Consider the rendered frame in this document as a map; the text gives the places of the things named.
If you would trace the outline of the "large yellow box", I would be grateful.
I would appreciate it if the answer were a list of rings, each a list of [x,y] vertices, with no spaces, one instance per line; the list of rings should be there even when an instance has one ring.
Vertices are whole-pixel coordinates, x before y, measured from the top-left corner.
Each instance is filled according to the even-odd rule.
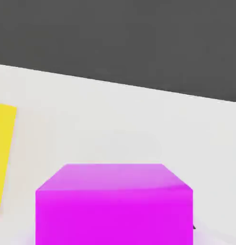
[[[0,204],[9,160],[16,108],[0,104]]]

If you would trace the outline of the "small magenta cube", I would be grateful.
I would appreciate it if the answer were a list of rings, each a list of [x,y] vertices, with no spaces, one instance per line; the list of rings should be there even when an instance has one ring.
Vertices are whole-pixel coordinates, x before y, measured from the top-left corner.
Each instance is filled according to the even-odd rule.
[[[35,245],[193,245],[193,191],[162,164],[67,164],[35,193]]]

